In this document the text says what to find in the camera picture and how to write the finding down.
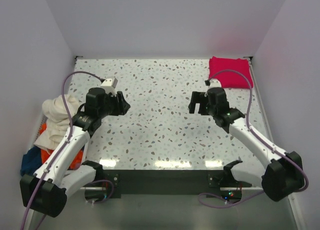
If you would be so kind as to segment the magenta t shirt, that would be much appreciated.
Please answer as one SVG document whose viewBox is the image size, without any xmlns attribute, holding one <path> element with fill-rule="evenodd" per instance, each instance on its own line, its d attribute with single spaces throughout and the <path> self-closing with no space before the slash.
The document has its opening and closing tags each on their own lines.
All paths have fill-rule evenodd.
<svg viewBox="0 0 320 230">
<path fill-rule="evenodd" d="M 249 89 L 254 87 L 247 59 L 221 58 L 209 60 L 209 79 L 217 79 L 222 88 Z"/>
</svg>

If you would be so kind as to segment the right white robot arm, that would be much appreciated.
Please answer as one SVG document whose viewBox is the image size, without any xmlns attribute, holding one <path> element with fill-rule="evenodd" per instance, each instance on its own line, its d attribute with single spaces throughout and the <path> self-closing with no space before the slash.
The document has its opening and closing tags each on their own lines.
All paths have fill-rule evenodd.
<svg viewBox="0 0 320 230">
<path fill-rule="evenodd" d="M 188 105 L 190 114 L 195 113 L 196 105 L 199 106 L 198 114 L 211 116 L 218 127 L 247 147 L 265 169 L 263 175 L 236 170 L 234 167 L 241 160 L 234 160 L 223 167 L 219 183 L 250 183 L 262 188 L 274 202 L 308 188 L 309 181 L 303 170 L 301 156 L 295 151 L 287 152 L 257 131 L 251 125 L 247 113 L 230 107 L 223 88 L 212 87 L 206 92 L 192 92 Z"/>
</svg>

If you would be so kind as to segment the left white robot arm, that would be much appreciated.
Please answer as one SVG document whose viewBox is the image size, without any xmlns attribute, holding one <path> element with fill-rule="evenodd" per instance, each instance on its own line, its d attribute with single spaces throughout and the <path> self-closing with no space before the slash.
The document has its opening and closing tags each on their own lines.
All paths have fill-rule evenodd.
<svg viewBox="0 0 320 230">
<path fill-rule="evenodd" d="M 80 188 L 107 182 L 113 192 L 115 184 L 104 176 L 103 166 L 86 160 L 70 174 L 67 171 L 78 152 L 90 141 L 107 116 L 124 116 L 130 109 L 121 91 L 115 94 L 100 87 L 88 90 L 85 103 L 72 117 L 66 135 L 47 161 L 34 174 L 20 180 L 23 205 L 50 217 L 57 217 L 67 200 Z"/>
</svg>

